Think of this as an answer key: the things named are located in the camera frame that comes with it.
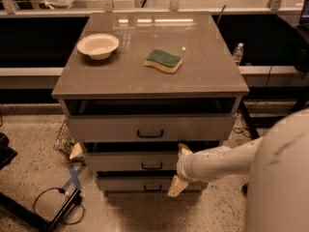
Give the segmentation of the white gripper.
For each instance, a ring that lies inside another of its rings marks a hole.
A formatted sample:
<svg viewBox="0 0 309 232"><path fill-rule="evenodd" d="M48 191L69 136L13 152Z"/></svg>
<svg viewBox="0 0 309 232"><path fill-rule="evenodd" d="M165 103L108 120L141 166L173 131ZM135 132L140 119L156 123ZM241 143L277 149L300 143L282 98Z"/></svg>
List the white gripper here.
<svg viewBox="0 0 309 232"><path fill-rule="evenodd" d="M167 193L169 197L177 197L187 188L188 182L195 182L197 180L191 166L194 154L187 145L179 143L178 146L177 174L179 177L177 175L173 177Z"/></svg>

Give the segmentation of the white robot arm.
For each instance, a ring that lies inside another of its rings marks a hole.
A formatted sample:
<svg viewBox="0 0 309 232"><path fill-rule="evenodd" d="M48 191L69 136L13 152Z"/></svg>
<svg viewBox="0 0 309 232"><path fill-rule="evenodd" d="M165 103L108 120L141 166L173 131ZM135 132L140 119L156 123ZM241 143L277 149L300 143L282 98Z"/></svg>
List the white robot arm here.
<svg viewBox="0 0 309 232"><path fill-rule="evenodd" d="M168 195L178 196L193 182L243 173L249 175L245 232L309 232L309 109L234 149L220 146L194 153L180 144Z"/></svg>

